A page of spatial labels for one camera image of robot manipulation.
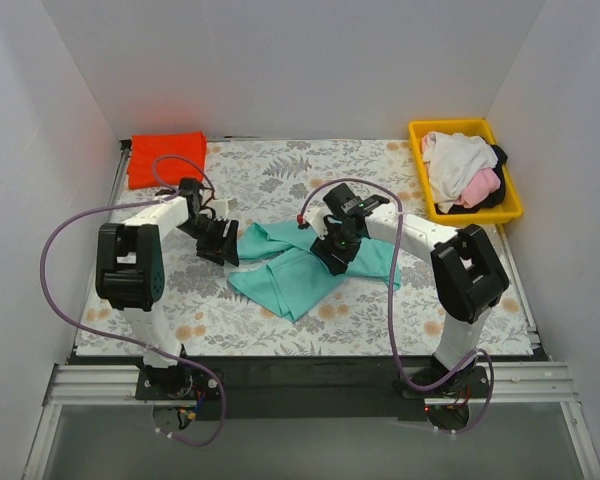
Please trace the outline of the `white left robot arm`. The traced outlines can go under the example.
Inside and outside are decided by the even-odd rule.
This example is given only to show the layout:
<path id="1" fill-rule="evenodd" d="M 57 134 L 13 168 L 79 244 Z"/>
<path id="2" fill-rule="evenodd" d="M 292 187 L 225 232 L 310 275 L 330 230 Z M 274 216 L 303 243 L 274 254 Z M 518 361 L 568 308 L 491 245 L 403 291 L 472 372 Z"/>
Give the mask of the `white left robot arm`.
<path id="1" fill-rule="evenodd" d="M 237 200 L 218 199 L 194 178 L 161 189 L 155 202 L 121 223 L 98 232 L 95 288 L 119 311 L 136 340 L 147 346 L 142 371 L 150 386 L 180 400 L 193 389 L 192 369 L 176 361 L 185 348 L 170 330 L 162 297 L 167 274 L 162 241 L 179 230 L 196 241 L 196 255 L 217 265 L 237 266 L 239 222 L 229 213 Z"/>

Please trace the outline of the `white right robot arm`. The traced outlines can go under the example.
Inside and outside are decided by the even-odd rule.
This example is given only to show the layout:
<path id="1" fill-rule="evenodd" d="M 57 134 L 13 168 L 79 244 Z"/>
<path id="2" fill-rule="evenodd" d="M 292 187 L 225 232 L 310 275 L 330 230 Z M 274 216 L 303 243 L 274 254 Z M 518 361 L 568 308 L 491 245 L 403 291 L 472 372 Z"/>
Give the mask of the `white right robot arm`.
<path id="1" fill-rule="evenodd" d="M 350 189 L 350 182 L 344 178 L 325 183 L 323 207 L 303 205 L 297 224 L 314 230 L 311 251 L 334 276 L 347 271 L 365 239 L 392 245 L 392 271 L 401 252 L 432 269 L 445 311 L 443 333 L 433 354 L 432 383 L 417 384 L 403 369 L 398 374 L 412 391 L 436 390 L 455 397 L 469 384 L 467 371 L 486 353 L 478 346 L 479 337 L 509 287 L 502 263 L 480 226 L 458 229 L 408 214 L 399 197 L 384 187 L 362 199 Z"/>

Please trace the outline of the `teal t shirt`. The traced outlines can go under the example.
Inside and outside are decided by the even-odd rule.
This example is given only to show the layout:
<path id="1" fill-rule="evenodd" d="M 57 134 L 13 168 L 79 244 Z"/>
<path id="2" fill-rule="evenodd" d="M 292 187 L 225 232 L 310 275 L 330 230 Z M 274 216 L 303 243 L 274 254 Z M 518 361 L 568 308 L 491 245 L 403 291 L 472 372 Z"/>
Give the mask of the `teal t shirt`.
<path id="1" fill-rule="evenodd" d="M 334 276 L 310 252 L 315 240 L 313 230 L 301 230 L 294 222 L 251 224 L 238 241 L 239 260 L 265 264 L 230 273 L 229 285 L 275 315 L 295 322 L 349 277 L 390 280 L 392 245 L 364 239 L 347 271 Z"/>

